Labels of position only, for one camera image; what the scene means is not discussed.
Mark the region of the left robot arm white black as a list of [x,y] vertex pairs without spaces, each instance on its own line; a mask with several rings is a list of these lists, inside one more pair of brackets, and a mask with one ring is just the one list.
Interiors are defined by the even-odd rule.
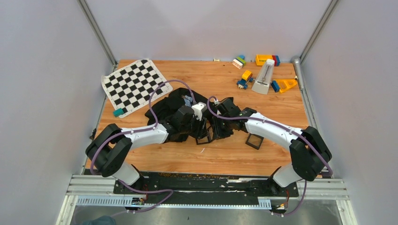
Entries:
[[157,125],[120,128],[114,123],[109,124],[85,153],[103,177],[113,176],[123,181],[131,193],[140,193],[144,181],[138,170],[125,162],[129,151],[150,144],[184,142],[188,136],[195,139],[206,137],[206,110],[204,103],[197,103],[180,107],[169,119],[161,120]]

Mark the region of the black printed t-shirt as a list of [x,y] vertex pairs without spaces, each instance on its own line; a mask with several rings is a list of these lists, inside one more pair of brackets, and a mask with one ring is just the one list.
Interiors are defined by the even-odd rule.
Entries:
[[[158,103],[152,106],[152,110],[155,115],[152,115],[150,110],[145,113],[145,116],[149,119],[148,125],[155,123],[155,118],[158,119],[160,125],[162,125],[168,136],[165,142],[185,142],[190,136],[191,122],[194,118],[194,112],[191,106],[202,102],[206,104],[207,99],[201,95],[192,92],[193,96],[186,88],[178,88],[172,91],[168,97],[160,100]],[[215,117],[211,114],[217,112],[215,104],[210,103],[207,106],[207,110],[203,114],[203,118],[207,119],[206,127],[212,127],[212,118]]]

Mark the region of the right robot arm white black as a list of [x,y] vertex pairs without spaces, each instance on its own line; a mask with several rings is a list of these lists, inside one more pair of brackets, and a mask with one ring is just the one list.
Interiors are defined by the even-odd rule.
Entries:
[[287,186],[299,180],[313,181],[324,168],[328,169],[329,175],[333,174],[329,165],[332,154],[316,128],[292,127],[252,108],[241,110],[230,98],[215,100],[214,105],[216,111],[211,114],[229,129],[271,140],[290,152],[291,162],[276,169],[269,178],[271,194],[281,195]]

